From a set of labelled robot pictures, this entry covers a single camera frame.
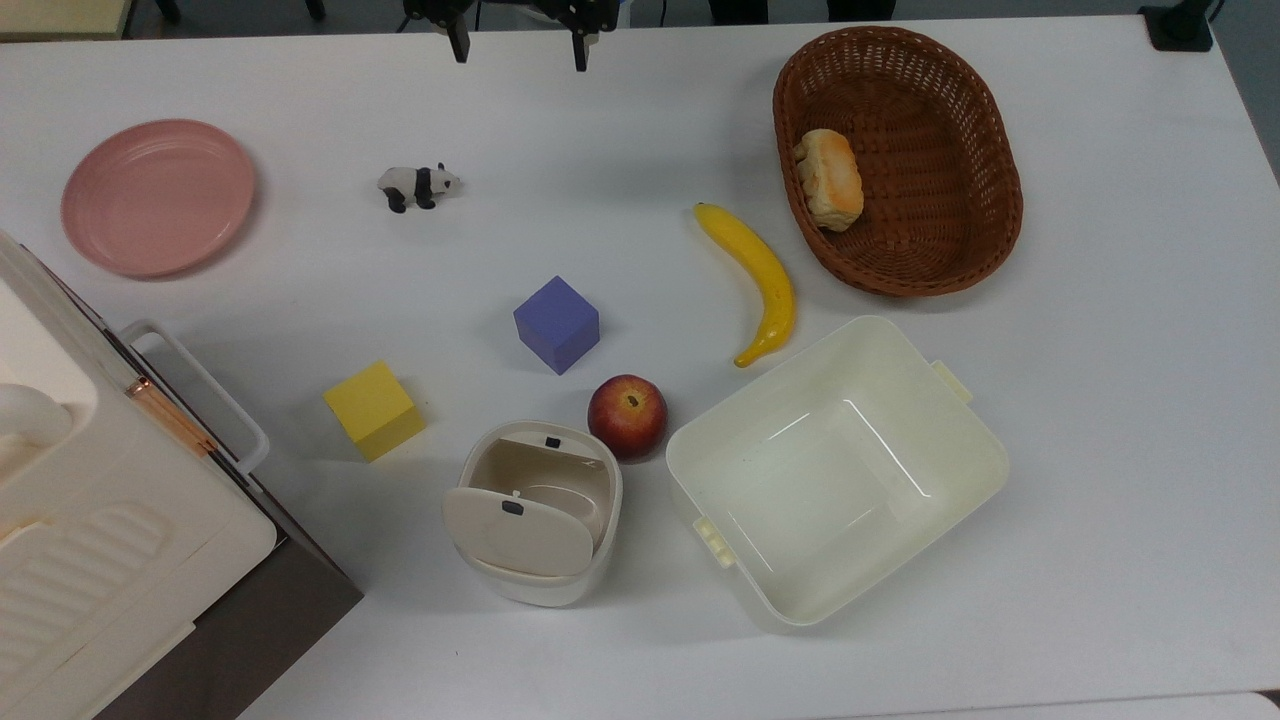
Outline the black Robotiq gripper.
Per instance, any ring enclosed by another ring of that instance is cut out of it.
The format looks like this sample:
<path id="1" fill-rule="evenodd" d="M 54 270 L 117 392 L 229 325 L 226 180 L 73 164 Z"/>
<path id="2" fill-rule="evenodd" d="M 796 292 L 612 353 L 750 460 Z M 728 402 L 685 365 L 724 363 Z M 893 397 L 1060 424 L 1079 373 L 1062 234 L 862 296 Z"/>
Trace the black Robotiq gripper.
<path id="1" fill-rule="evenodd" d="M 415 20 L 421 20 L 435 32 L 445 32 L 454 59 L 460 64 L 468 60 L 471 41 L 467 17 L 480 5 L 509 6 L 531 19 L 550 22 L 572 32 L 573 64 L 576 72 L 586 72 L 593 35 L 611 32 L 618 27 L 621 1 L 402 1 L 404 19 L 399 31 Z"/>

